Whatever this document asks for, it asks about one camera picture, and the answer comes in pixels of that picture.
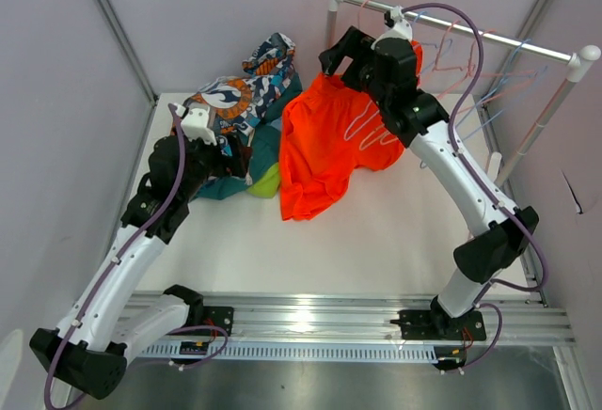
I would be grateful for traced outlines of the teal green shorts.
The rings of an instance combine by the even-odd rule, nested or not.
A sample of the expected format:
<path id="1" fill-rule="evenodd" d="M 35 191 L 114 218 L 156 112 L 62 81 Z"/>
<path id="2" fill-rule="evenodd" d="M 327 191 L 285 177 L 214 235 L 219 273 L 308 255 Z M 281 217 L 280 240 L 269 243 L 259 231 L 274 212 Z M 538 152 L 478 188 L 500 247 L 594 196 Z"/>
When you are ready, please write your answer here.
<path id="1" fill-rule="evenodd" d="M 299 96 L 302 90 L 300 77 L 295 72 L 286 90 L 267 107 L 262 122 L 255 128 L 250 142 L 252 155 L 249 172 L 252 183 L 247 184 L 235 178 L 215 179 L 203 185 L 197 192 L 196 198 L 224 200 L 246 192 L 246 189 L 258 181 L 272 164 L 278 163 L 282 113 L 286 105 Z"/>

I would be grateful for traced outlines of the lime green shorts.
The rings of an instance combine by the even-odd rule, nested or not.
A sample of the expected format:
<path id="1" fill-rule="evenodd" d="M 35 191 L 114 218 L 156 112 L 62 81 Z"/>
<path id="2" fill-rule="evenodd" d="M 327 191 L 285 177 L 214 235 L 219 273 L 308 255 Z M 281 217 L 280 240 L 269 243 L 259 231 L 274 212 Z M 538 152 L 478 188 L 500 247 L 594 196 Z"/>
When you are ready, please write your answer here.
<path id="1" fill-rule="evenodd" d="M 279 163 L 274 163 L 246 191 L 253 197 L 273 198 L 280 186 L 280 181 Z"/>

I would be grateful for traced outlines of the patterned navy white shorts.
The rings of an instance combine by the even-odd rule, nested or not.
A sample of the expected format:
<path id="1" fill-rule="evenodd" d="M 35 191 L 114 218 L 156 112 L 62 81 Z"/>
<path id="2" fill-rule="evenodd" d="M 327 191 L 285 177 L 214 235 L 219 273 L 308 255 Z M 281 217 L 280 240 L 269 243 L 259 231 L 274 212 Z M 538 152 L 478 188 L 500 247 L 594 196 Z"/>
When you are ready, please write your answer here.
<path id="1" fill-rule="evenodd" d="M 222 153 L 231 156 L 234 135 L 248 136 L 260 123 L 279 118 L 283 107 L 302 92 L 294 55 L 295 43 L 276 32 L 242 63 L 243 77 L 219 77 L 188 97 L 183 106 L 210 108 L 216 141 Z"/>

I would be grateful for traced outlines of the orange shorts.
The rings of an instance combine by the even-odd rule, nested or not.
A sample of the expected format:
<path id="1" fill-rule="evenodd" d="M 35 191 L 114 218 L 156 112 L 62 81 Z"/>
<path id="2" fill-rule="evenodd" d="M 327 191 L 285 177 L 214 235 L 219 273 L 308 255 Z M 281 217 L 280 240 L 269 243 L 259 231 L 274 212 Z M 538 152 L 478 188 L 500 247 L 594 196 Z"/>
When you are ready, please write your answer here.
<path id="1" fill-rule="evenodd" d="M 368 95 L 319 73 L 282 113 L 281 218 L 314 218 L 344 196 L 354 170 L 385 170 L 403 153 Z"/>

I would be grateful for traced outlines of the pink hanger for orange shorts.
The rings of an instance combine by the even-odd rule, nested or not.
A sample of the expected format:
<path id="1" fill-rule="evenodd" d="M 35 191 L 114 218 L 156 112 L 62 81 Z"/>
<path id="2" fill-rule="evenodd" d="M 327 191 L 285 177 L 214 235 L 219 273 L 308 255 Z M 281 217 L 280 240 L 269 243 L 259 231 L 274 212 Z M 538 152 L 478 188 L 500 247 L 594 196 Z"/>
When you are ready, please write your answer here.
<path id="1" fill-rule="evenodd" d="M 368 3 L 374 1 L 377 0 L 365 0 L 356 13 L 356 27 L 373 37 L 380 32 L 382 18 L 378 11 L 368 8 Z"/>

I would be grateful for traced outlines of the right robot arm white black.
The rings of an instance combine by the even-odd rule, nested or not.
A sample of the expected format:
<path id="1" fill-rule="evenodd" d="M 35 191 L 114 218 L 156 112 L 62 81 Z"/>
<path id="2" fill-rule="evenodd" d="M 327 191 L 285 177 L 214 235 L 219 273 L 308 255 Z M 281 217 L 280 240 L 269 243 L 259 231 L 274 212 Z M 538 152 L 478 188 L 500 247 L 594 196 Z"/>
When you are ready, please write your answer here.
<path id="1" fill-rule="evenodd" d="M 471 239 L 456 247 L 454 273 L 431 302 L 429 325 L 441 338 L 460 331 L 492 280 L 526 250 L 538 225 L 532 207 L 519 208 L 459 143 L 450 115 L 420 89 L 418 50 L 398 34 L 375 39 L 349 28 L 319 55 L 322 72 L 351 63 L 341 80 L 376 104 L 387 130 L 434 173 L 467 223 Z"/>

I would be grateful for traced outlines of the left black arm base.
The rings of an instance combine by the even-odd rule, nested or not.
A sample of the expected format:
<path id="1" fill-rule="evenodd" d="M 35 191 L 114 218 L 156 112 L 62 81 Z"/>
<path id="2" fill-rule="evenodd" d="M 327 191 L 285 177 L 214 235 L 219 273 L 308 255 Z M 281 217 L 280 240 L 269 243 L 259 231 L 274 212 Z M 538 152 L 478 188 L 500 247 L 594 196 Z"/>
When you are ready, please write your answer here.
<path id="1" fill-rule="evenodd" d="M 164 290 L 163 294 L 180 298 L 188 306 L 182 328 L 212 325 L 224 329 L 228 335 L 231 334 L 234 322 L 233 307 L 206 305 L 202 294 L 182 285 L 173 285 Z"/>

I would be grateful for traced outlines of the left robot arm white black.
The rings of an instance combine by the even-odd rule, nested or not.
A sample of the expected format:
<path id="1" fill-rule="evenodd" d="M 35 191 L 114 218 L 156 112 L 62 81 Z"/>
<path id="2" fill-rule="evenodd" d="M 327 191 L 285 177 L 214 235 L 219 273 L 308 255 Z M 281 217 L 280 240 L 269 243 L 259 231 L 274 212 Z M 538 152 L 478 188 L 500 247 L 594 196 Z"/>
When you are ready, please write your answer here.
<path id="1" fill-rule="evenodd" d="M 192 335 L 203 326 L 203 297 L 182 285 L 167 288 L 155 303 L 121 323 L 137 284 L 163 253 L 189 214 L 189 203 L 210 178 L 243 178 L 252 149 L 228 136 L 231 151 L 183 134 L 155 142 L 116 238 L 99 271 L 54 329 L 36 330 L 29 347 L 48 373 L 97 400 L 109 396 L 127 368 L 156 340 Z"/>

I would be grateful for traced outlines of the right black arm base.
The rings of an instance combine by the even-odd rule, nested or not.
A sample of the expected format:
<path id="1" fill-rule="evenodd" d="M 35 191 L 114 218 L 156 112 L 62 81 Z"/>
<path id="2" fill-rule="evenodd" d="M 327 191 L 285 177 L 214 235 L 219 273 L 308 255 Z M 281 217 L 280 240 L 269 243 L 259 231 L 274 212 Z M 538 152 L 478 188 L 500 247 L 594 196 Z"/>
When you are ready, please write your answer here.
<path id="1" fill-rule="evenodd" d="M 483 315 L 474 307 L 459 317 L 451 317 L 434 298 L 428 309 L 401 309 L 389 321 L 399 327 L 406 340 L 461 341 L 469 334 L 476 341 L 485 341 Z"/>

